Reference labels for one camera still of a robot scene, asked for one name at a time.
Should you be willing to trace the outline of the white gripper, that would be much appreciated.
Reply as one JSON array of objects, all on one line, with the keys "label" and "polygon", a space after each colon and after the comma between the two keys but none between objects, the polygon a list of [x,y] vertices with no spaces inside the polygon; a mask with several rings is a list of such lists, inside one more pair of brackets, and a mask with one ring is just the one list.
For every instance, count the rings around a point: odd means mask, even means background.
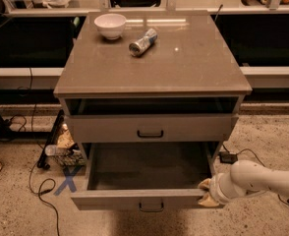
[{"label": "white gripper", "polygon": [[202,180],[198,187],[203,190],[209,189],[209,194],[205,194],[198,204],[202,207],[218,207],[219,204],[226,205],[233,199],[245,197],[247,191],[236,185],[229,173],[218,173],[211,179]]}]

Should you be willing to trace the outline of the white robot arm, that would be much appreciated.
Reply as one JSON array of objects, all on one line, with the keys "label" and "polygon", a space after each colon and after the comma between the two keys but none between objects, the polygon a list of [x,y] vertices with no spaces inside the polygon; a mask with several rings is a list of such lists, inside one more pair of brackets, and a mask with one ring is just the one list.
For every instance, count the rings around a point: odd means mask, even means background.
[{"label": "white robot arm", "polygon": [[230,171],[215,174],[199,183],[204,195],[199,200],[203,207],[218,207],[232,200],[269,191],[289,198],[289,171],[266,168],[249,160],[233,163]]}]

